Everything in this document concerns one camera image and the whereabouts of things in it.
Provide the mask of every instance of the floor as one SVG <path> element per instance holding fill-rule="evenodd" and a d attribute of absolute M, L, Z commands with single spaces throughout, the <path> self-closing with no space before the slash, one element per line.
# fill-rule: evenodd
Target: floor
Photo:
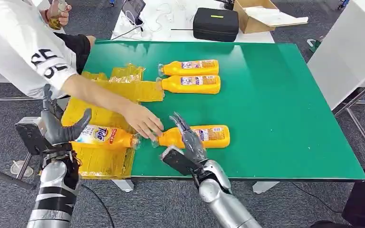
<path fill-rule="evenodd" d="M 119 3 L 109 7 L 107 0 L 68 0 L 73 5 L 68 34 L 91 34 L 110 38 L 119 13 Z M 293 16 L 309 16 L 309 24 L 278 28 L 273 32 L 276 42 L 296 43 L 305 60 L 310 57 L 306 39 L 325 35 L 337 17 L 336 0 L 275 0 L 274 3 Z M 0 96 L 21 95 L 10 84 L 0 84 Z M 24 116 L 39 116 L 39 101 L 0 103 L 0 170 L 9 173 L 12 160 L 22 160 L 26 148 L 15 131 L 14 124 Z M 365 127 L 365 106 L 353 108 Z M 365 167 L 365 142 L 350 117 L 338 119 L 344 134 L 360 163 Z M 28 178 L 27 181 L 38 181 Z M 190 181 L 137 181 L 130 193 L 120 191 L 108 180 L 84 180 L 109 208 L 119 228 L 217 228 L 217 221 L 199 200 Z M 290 183 L 279 183 L 271 190 L 257 195 L 253 182 L 234 181 L 235 195 L 264 228 L 307 228 L 317 220 L 344 222 L 340 215 L 329 211 L 316 199 L 304 194 Z M 318 195 L 335 210 L 341 210 L 352 183 L 298 183 L 308 192 Z M 36 191 L 27 191 L 0 182 L 0 228 L 26 226 Z M 74 228 L 108 228 L 108 218 L 94 196 L 81 189 L 73 214 Z"/>

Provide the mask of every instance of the yellow bottle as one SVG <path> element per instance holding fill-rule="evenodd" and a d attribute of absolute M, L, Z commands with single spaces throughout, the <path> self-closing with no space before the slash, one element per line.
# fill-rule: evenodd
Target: yellow bottle
<path fill-rule="evenodd" d="M 156 82 L 158 88 L 181 94 L 217 94 L 221 86 L 218 75 L 158 77 Z"/>
<path fill-rule="evenodd" d="M 179 62 L 173 61 L 169 64 L 159 64 L 159 75 L 217 75 L 219 73 L 219 62 L 214 59 L 201 61 Z"/>
<path fill-rule="evenodd" d="M 202 140 L 204 148 L 224 148 L 230 144 L 229 128 L 225 125 L 192 126 L 191 129 Z M 157 140 L 160 146 L 185 147 L 177 127 L 167 130 Z"/>
<path fill-rule="evenodd" d="M 83 144 L 83 147 L 109 150 L 123 147 L 138 149 L 140 146 L 140 136 L 139 134 L 130 134 L 123 129 L 114 127 L 88 125 L 72 143 Z"/>

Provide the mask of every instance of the black case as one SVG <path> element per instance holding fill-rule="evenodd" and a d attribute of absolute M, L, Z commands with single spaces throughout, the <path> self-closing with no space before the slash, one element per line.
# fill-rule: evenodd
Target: black case
<path fill-rule="evenodd" d="M 233 42 L 239 32 L 239 16 L 232 10 L 198 8 L 192 29 L 197 39 Z"/>

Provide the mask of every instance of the human arm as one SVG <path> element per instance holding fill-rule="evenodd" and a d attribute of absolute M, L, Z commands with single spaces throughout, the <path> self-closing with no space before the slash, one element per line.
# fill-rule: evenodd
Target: human arm
<path fill-rule="evenodd" d="M 154 139 L 148 128 L 161 134 L 163 126 L 149 110 L 78 75 L 64 57 L 67 50 L 54 42 L 57 37 L 48 34 L 41 22 L 32 20 L 33 16 L 25 14 L 20 17 L 18 14 L 8 6 L 0 9 L 0 39 L 5 40 L 18 58 L 22 58 L 36 72 L 35 77 L 43 78 L 57 90 L 71 96 L 119 112 L 143 137 Z"/>
<path fill-rule="evenodd" d="M 152 131 L 156 135 L 162 134 L 162 122 L 147 108 L 114 94 L 78 74 L 69 77 L 63 84 L 62 90 L 78 99 L 120 113 L 144 138 L 155 140 Z"/>

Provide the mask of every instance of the green tabletop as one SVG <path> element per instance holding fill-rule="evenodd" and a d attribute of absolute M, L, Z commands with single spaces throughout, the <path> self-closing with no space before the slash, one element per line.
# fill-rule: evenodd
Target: green tabletop
<path fill-rule="evenodd" d="M 224 124 L 231 143 L 208 149 L 230 178 L 360 180 L 365 174 L 293 44 L 216 42 L 97 42 L 85 70 L 111 74 L 133 63 L 154 81 L 159 63 L 217 59 L 221 90 L 216 95 L 165 93 L 144 103 L 166 129 L 174 111 L 191 125 Z M 132 176 L 182 177 L 159 160 L 165 147 L 143 142 Z"/>

